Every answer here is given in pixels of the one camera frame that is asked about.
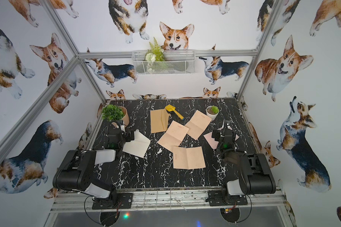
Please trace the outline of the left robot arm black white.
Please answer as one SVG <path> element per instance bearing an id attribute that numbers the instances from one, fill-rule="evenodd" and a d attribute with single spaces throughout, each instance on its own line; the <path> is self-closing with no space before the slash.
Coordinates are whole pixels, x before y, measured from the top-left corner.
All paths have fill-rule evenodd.
<path id="1" fill-rule="evenodd" d="M 135 139 L 135 132 L 117 121 L 110 123 L 116 126 L 107 132 L 105 148 L 67 152 L 53 178 L 54 188 L 83 193 L 96 199 L 117 200 L 115 186 L 95 179 L 92 175 L 96 165 L 111 163 L 119 158 L 125 144 Z"/>

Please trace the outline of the pink envelope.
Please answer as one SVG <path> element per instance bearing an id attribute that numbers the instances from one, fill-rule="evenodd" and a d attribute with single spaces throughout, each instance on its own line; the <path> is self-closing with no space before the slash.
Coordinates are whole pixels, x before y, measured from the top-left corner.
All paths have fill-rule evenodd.
<path id="1" fill-rule="evenodd" d="M 215 139 L 211 138 L 212 132 L 207 133 L 204 135 L 204 138 L 206 139 L 206 141 L 208 142 L 208 144 L 210 145 L 210 147 L 213 150 L 216 150 L 218 142 L 215 141 Z"/>

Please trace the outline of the white cream envelope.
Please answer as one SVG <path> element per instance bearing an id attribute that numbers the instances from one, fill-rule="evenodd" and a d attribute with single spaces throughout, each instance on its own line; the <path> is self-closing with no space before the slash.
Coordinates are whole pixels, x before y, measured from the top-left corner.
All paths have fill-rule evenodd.
<path id="1" fill-rule="evenodd" d="M 144 158 L 151 141 L 139 130 L 135 130 L 134 136 L 135 139 L 133 141 L 124 144 L 123 151 L 127 154 Z"/>

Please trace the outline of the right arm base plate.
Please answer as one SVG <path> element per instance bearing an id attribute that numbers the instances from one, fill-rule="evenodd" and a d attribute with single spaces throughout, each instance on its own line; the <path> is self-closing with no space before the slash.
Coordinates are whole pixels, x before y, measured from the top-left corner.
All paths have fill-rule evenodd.
<path id="1" fill-rule="evenodd" d="M 222 190 L 208 191 L 207 195 L 206 202 L 208 202 L 211 207 L 248 205 L 248 200 L 245 195 L 229 195 Z"/>

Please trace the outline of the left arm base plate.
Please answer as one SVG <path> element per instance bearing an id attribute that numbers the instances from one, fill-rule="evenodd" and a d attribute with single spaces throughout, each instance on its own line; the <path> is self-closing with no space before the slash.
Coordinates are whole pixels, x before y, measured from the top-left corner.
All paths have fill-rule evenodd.
<path id="1" fill-rule="evenodd" d="M 93 210 L 107 209 L 130 209 L 133 200 L 133 193 L 111 194 L 108 198 L 95 198 Z"/>

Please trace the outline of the brown kraft envelope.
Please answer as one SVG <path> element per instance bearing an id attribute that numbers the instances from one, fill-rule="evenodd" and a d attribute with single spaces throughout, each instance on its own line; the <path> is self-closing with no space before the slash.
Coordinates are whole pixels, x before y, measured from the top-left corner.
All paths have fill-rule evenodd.
<path id="1" fill-rule="evenodd" d="M 169 116 L 170 114 L 165 108 L 150 111 L 151 133 L 167 131 Z"/>

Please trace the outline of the cream letter paper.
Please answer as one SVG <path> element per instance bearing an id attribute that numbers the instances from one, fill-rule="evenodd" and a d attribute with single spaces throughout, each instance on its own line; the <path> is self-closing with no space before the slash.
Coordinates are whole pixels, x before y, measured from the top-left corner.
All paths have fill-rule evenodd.
<path id="1" fill-rule="evenodd" d="M 165 134 L 158 140 L 158 144 L 173 152 L 173 147 L 178 147 L 182 143 L 189 128 L 182 124 L 172 121 Z"/>
<path id="2" fill-rule="evenodd" d="M 194 140 L 198 140 L 211 122 L 211 118 L 197 110 L 191 119 L 185 124 L 189 129 L 187 135 Z"/>

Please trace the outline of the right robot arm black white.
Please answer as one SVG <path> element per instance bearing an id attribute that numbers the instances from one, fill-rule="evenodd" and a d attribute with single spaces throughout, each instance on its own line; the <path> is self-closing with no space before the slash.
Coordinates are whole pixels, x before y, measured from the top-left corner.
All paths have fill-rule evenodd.
<path id="1" fill-rule="evenodd" d="M 237 179 L 226 183 L 226 195 L 275 193 L 276 183 L 265 155 L 260 153 L 249 154 L 246 151 L 236 149 L 234 146 L 236 134 L 229 128 L 213 130 L 211 138 L 218 142 L 216 152 L 221 160 L 238 168 Z"/>

